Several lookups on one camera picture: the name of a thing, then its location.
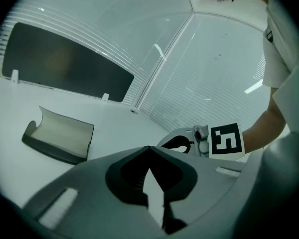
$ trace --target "ceiling light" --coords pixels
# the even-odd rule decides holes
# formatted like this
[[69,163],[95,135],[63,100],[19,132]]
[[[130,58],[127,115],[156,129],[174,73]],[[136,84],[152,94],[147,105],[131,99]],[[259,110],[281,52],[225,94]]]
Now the ceiling light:
[[252,85],[250,88],[246,89],[244,92],[246,94],[249,94],[250,92],[253,92],[254,90],[260,88],[263,85],[263,79],[261,79],[259,82]]
[[159,52],[160,56],[162,57],[162,59],[163,59],[164,61],[166,61],[165,56],[164,56],[164,54],[163,54],[161,48],[160,48],[157,44],[154,44],[154,46],[155,46],[155,48],[158,50],[158,52]]

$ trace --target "white wall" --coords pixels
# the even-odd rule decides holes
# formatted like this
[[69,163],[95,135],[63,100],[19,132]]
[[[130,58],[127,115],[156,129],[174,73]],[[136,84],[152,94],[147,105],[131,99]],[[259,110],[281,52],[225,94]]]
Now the white wall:
[[191,0],[194,12],[212,13],[234,18],[265,30],[266,4],[260,0]]

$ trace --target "glass wall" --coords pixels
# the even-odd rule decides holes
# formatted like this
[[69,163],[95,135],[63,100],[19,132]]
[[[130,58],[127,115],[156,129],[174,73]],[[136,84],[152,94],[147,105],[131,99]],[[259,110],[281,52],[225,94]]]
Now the glass wall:
[[9,35],[23,22],[78,42],[131,72],[135,78],[123,103],[135,105],[191,13],[189,0],[19,0],[0,28],[0,77]]
[[195,14],[140,109],[168,131],[220,119],[239,119],[247,129],[268,105],[270,89],[261,86],[264,69],[260,30]]

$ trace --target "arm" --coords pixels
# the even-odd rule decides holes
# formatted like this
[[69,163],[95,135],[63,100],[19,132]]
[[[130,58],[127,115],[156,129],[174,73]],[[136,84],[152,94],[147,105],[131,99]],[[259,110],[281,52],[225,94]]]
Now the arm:
[[245,153],[262,148],[271,143],[285,128],[285,119],[273,99],[273,94],[276,90],[275,88],[271,88],[267,110],[251,128],[243,132]]

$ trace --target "gray plastic housing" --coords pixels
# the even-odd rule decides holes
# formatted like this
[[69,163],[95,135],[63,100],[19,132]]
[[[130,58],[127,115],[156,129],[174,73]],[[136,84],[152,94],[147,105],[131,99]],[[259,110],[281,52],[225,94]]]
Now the gray plastic housing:
[[[41,189],[24,212],[37,221],[65,188],[79,195],[53,231],[67,238],[233,238],[246,236],[276,210],[299,185],[299,134],[291,133],[253,153],[246,164],[158,149],[192,166],[198,180],[188,197],[171,203],[176,218],[187,226],[167,235],[146,207],[125,204],[108,189],[105,173],[118,160],[140,148],[81,163]],[[238,177],[217,167],[240,171]],[[46,233],[46,228],[35,223]]]

